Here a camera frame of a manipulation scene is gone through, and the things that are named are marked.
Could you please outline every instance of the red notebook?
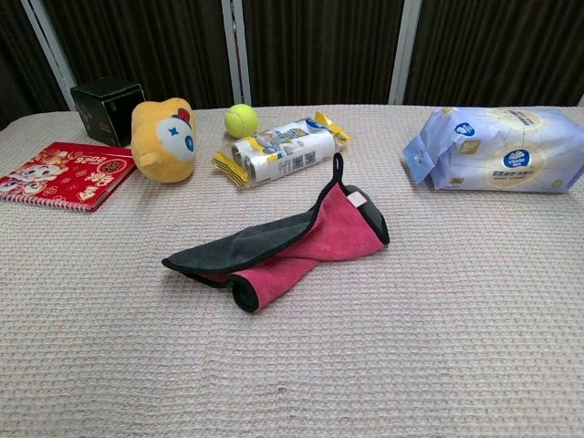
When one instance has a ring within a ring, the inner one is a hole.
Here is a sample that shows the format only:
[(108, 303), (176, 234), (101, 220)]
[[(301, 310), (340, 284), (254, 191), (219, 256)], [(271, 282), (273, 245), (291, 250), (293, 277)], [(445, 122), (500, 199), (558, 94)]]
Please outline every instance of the red notebook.
[(130, 149), (58, 141), (0, 178), (0, 199), (91, 212), (134, 168)]

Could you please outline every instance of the yellow plush toy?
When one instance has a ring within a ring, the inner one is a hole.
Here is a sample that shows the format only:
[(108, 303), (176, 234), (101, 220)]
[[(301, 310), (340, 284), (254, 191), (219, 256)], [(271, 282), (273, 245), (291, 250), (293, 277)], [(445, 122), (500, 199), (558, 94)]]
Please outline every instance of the yellow plush toy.
[(142, 102), (131, 113), (131, 154), (138, 169), (159, 183), (176, 183), (194, 168), (194, 115), (179, 98)]

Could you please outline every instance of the black box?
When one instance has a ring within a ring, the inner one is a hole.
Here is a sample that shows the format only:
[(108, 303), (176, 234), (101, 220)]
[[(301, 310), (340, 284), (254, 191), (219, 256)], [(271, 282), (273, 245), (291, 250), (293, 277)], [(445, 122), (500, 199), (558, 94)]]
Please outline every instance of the black box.
[(138, 82), (102, 78), (71, 89), (89, 137), (110, 146), (131, 141), (131, 112), (144, 101)]

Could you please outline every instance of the yellow tennis ball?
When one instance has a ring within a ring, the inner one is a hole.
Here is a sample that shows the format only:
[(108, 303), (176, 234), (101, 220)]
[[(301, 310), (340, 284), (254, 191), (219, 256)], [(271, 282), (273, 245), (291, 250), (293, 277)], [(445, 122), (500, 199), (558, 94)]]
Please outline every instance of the yellow tennis ball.
[(243, 139), (255, 134), (258, 125), (259, 118), (257, 113), (252, 107), (244, 103), (234, 105), (225, 114), (227, 132), (237, 139)]

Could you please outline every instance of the curtain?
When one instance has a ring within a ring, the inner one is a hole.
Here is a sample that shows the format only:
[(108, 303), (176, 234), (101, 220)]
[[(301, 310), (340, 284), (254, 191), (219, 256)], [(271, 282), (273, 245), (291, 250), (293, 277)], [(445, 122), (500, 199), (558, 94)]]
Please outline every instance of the curtain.
[(78, 83), (110, 76), (140, 82), (146, 99), (233, 104), (219, 0), (44, 4)]
[(577, 105), (582, 0), (424, 0), (404, 103)]
[(403, 0), (244, 0), (257, 106), (382, 103)]
[(29, 114), (67, 110), (20, 1), (2, 0), (0, 20), (0, 130)]

